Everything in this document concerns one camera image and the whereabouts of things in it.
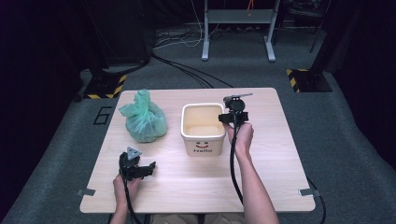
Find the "white container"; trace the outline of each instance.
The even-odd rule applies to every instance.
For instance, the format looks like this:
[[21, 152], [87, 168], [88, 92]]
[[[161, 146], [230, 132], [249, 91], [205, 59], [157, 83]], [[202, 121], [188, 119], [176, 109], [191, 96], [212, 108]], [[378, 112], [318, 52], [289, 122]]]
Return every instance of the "white container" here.
[[219, 115], [223, 113], [223, 105], [216, 103], [183, 106], [181, 136], [189, 156], [210, 157], [221, 154], [225, 130], [219, 121]]

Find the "wooden table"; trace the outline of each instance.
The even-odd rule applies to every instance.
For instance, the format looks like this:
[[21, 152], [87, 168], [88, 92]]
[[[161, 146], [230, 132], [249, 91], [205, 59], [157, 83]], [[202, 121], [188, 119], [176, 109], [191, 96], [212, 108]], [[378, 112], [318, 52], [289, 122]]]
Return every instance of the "wooden table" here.
[[[241, 98], [253, 124], [251, 156], [277, 212], [308, 212], [315, 208], [304, 169], [294, 145], [276, 90], [272, 88], [153, 90], [151, 101], [165, 113], [168, 130], [153, 143], [139, 144], [127, 132], [119, 108], [134, 104], [136, 91], [124, 91], [92, 171], [80, 210], [83, 213], [113, 213], [116, 207], [112, 180], [119, 170], [119, 157], [127, 147], [142, 151], [140, 166], [156, 161], [154, 174], [145, 177], [133, 201], [136, 213], [227, 213], [242, 212], [230, 175], [230, 143], [225, 139], [221, 155], [190, 157], [180, 135], [182, 107], [186, 104], [220, 103], [224, 96], [253, 92]], [[235, 175], [241, 188], [239, 166]]]

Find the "gray floor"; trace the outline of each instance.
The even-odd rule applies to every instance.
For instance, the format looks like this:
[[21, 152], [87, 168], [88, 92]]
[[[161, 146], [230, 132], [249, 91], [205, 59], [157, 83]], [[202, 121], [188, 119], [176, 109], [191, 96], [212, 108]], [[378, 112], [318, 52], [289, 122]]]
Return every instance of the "gray floor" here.
[[[235, 88], [275, 88], [305, 173], [323, 194], [326, 223], [396, 223], [395, 171], [356, 127], [332, 75], [325, 73], [333, 92], [295, 93], [291, 88], [286, 69], [310, 67], [320, 47], [319, 41], [309, 53], [312, 41], [309, 32], [282, 30], [274, 47], [275, 63], [268, 62], [262, 33], [257, 32], [224, 34], [212, 40], [208, 62], [201, 61], [202, 42], [196, 47], [178, 44], [154, 52]], [[227, 88], [202, 77], [215, 88]], [[87, 84], [91, 74], [83, 71], [81, 78]], [[146, 67], [128, 75], [122, 90], [200, 88], [191, 77], [151, 59]], [[98, 111], [111, 106], [105, 111], [117, 113], [117, 101], [71, 102], [44, 157], [3, 223], [107, 223], [107, 214], [81, 213], [82, 198], [76, 193], [88, 184], [108, 127], [109, 122], [93, 125]], [[281, 223], [319, 223], [323, 210], [320, 200], [316, 202], [317, 208], [310, 213], [279, 214]]]

